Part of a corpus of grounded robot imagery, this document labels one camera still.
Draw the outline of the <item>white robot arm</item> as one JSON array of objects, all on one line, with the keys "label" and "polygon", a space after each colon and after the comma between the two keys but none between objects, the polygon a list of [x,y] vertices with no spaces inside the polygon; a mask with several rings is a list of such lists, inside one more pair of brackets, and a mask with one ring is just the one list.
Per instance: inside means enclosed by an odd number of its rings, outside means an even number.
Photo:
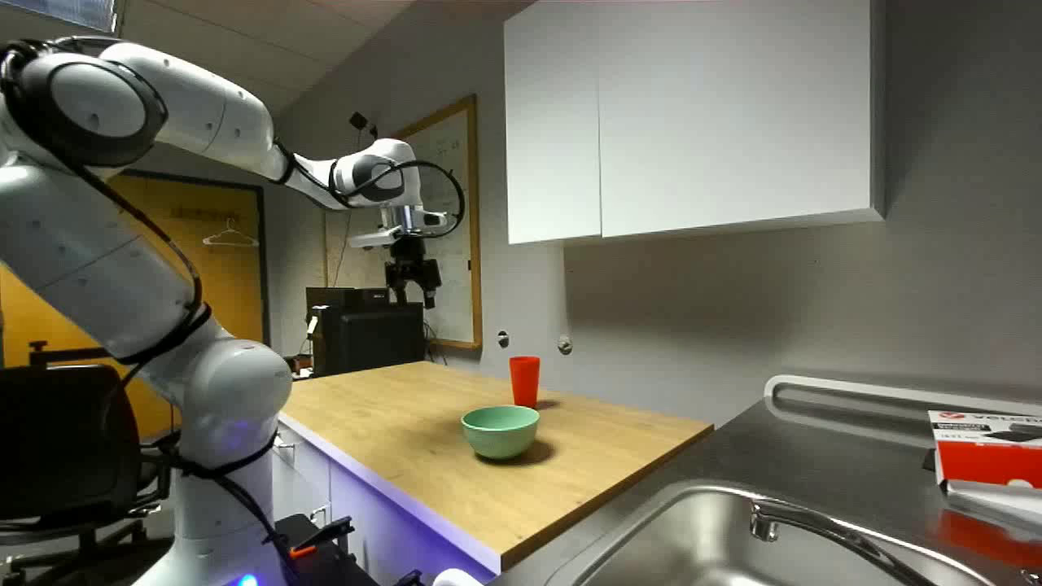
[{"label": "white robot arm", "polygon": [[0,132],[0,261],[182,415],[176,536],[135,586],[287,586],[270,445],[290,365],[213,314],[107,178],[168,144],[333,212],[376,208],[371,236],[397,244],[457,229],[423,205],[418,153],[386,135],[336,159],[301,155],[273,140],[273,116],[249,86],[116,34],[6,44]]}]

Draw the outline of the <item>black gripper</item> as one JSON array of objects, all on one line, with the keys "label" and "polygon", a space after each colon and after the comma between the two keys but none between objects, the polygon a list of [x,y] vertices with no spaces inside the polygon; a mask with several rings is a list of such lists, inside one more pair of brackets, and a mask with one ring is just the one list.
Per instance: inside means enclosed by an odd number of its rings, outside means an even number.
[{"label": "black gripper", "polygon": [[386,264],[387,289],[395,301],[403,301],[403,286],[418,284],[423,289],[423,306],[438,310],[441,268],[428,255],[421,236],[401,236]]}]

